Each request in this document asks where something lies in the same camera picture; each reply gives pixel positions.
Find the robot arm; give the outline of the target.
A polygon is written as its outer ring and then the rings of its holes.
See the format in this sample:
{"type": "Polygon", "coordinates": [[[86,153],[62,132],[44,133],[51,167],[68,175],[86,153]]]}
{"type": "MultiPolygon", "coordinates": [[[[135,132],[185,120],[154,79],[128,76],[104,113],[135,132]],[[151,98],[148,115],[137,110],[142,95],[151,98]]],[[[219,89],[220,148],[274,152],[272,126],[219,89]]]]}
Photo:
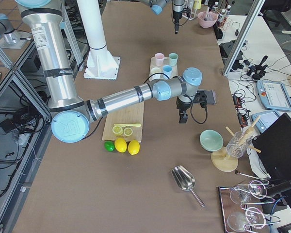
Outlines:
{"type": "Polygon", "coordinates": [[[198,68],[180,66],[172,78],[148,80],[155,53],[180,44],[171,25],[171,6],[156,16],[140,2],[109,2],[103,12],[96,0],[77,4],[90,51],[84,69],[74,75],[60,28],[64,3],[17,1],[51,95],[54,137],[64,143],[81,142],[111,113],[150,99],[191,103],[202,83],[198,68]]]}
{"type": "Polygon", "coordinates": [[[180,28],[180,20],[185,12],[184,0],[139,0],[139,2],[148,6],[152,12],[159,15],[163,9],[172,3],[172,22],[174,25],[175,34],[178,34],[180,28]]]}

